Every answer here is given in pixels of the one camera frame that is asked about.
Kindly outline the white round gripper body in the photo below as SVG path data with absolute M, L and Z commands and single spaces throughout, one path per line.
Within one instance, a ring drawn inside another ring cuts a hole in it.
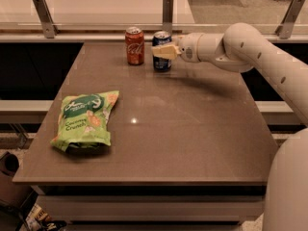
M 179 48 L 180 57 L 189 63 L 199 63 L 198 42 L 202 33 L 191 33 L 187 35 L 178 35 L 173 38 L 173 42 Z

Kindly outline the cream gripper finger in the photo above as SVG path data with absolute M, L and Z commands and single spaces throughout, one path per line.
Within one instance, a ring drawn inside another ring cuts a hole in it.
M 164 44 L 164 45 L 153 46 L 152 54 L 154 57 L 174 60 L 179 55 L 181 55 L 181 52 L 179 50 L 179 47 L 175 46 L 174 44 Z

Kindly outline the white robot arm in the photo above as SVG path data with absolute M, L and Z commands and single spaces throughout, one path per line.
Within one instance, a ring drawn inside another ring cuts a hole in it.
M 222 34 L 191 33 L 154 46 L 155 57 L 209 62 L 232 72 L 252 68 L 267 80 L 308 124 L 308 66 L 276 47 L 255 27 L 229 26 Z M 308 128 L 289 136 L 272 161 L 267 183 L 263 231 L 308 231 Z

